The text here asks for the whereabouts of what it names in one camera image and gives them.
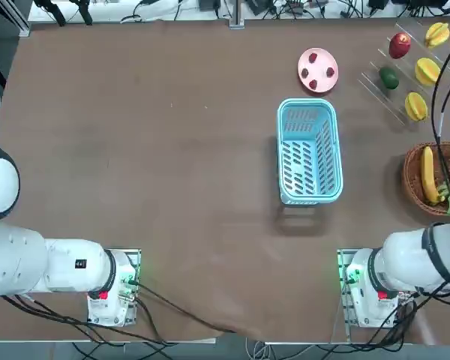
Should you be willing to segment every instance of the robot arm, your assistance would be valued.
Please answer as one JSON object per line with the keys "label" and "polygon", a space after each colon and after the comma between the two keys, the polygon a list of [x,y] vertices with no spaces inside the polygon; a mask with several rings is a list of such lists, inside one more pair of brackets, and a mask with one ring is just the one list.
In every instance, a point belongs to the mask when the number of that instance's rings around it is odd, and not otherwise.
{"label": "robot arm", "polygon": [[110,282],[112,261],[95,242],[44,239],[0,222],[0,295],[98,291]]}
{"label": "robot arm", "polygon": [[[381,248],[358,250],[346,276],[358,325],[380,327],[400,292],[432,293],[448,280],[450,223],[395,232]],[[450,292],[450,283],[443,292]]]}
{"label": "robot arm", "polygon": [[89,321],[134,323],[137,268],[123,250],[82,239],[43,238],[0,222],[0,296],[87,293]]}

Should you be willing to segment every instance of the starfruit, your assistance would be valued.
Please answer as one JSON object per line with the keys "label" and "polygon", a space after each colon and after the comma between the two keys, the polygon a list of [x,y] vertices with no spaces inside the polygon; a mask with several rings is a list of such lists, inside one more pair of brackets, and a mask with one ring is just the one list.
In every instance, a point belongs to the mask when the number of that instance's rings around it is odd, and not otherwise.
{"label": "starfruit", "polygon": [[410,92],[405,99],[406,114],[414,121],[420,122],[428,116],[428,107],[423,97],[417,92]]}
{"label": "starfruit", "polygon": [[449,24],[446,22],[435,22],[427,30],[425,35],[425,46],[429,49],[445,43],[450,37]]}
{"label": "starfruit", "polygon": [[415,76],[425,86],[433,86],[440,75],[440,67],[429,58],[420,58],[415,65]]}

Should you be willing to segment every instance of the wicker basket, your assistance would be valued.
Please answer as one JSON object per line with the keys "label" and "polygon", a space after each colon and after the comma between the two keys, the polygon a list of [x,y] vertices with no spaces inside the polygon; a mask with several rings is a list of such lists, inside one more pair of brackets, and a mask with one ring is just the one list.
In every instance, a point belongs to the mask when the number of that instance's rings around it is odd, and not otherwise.
{"label": "wicker basket", "polygon": [[[442,184],[445,181],[442,170],[440,169],[437,146],[435,142],[423,142],[412,148],[405,157],[402,171],[402,187],[406,195],[421,209],[428,214],[436,216],[450,216],[447,214],[449,202],[442,202],[435,206],[428,205],[428,201],[423,194],[422,188],[422,152],[425,146],[430,146],[433,152],[433,172],[435,175],[435,183]],[[450,142],[442,142],[441,144],[443,156],[447,159],[448,170],[450,170]]]}

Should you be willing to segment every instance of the banana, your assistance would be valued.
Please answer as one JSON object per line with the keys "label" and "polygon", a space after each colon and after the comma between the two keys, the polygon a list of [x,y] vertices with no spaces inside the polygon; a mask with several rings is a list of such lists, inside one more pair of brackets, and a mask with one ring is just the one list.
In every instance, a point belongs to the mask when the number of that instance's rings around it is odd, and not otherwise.
{"label": "banana", "polygon": [[440,67],[429,58],[420,58],[415,65],[415,76],[425,86],[433,86],[440,75]]}
{"label": "banana", "polygon": [[405,99],[406,114],[414,121],[420,122],[428,116],[428,107],[418,92],[410,92]]}
{"label": "banana", "polygon": [[425,197],[431,205],[445,201],[445,197],[438,194],[435,186],[434,154],[430,146],[425,146],[421,154],[421,186]]}
{"label": "banana", "polygon": [[425,46],[428,49],[438,47],[440,44],[445,43],[450,37],[449,24],[446,22],[435,22],[427,30],[425,34]]}

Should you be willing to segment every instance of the tabletop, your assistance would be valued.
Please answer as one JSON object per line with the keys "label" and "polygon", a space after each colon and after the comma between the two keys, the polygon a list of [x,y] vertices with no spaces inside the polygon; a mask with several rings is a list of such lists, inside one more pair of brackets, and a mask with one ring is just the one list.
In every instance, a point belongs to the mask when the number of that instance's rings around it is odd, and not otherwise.
{"label": "tabletop", "polygon": [[[434,221],[399,180],[407,151],[432,139],[430,123],[404,127],[358,81],[393,25],[34,28],[19,42],[0,112],[0,146],[22,177],[6,221],[45,237],[141,248],[144,284],[251,338],[345,341],[340,315],[331,339],[336,250],[378,247]],[[327,49],[340,69],[325,98],[337,112],[344,186],[338,201],[296,212],[280,207],[275,122],[283,99],[309,96],[296,70],[309,47]],[[450,121],[443,134],[450,140]],[[83,294],[39,299],[86,317]],[[218,334],[145,300],[167,339]],[[450,307],[430,303],[419,315],[409,341],[450,344]],[[151,334],[144,316],[127,330]],[[354,332],[357,341],[370,334]],[[0,299],[0,340],[80,338]]]}

